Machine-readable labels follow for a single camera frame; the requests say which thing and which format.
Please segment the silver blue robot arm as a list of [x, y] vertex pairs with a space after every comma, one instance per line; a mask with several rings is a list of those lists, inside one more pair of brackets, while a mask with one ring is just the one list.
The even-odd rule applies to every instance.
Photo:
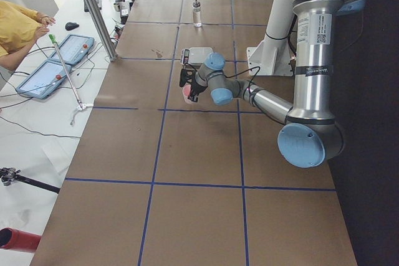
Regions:
[[344, 134], [329, 109], [334, 72], [334, 22], [361, 11], [366, 0], [274, 0], [264, 39], [247, 49], [248, 66], [259, 75], [293, 75], [294, 100], [288, 102], [252, 80], [230, 79], [224, 57], [209, 53], [198, 62], [182, 52], [179, 85], [196, 102], [209, 90], [216, 105], [242, 98], [282, 124], [277, 137], [281, 155], [292, 165], [311, 168], [338, 156]]

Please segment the person's hand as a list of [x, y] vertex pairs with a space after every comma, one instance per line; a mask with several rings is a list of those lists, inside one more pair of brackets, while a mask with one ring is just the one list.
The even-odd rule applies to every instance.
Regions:
[[39, 17], [39, 22], [43, 26], [52, 26], [55, 24], [55, 19], [53, 17], [49, 17], [49, 16], [42, 16], [42, 17]]

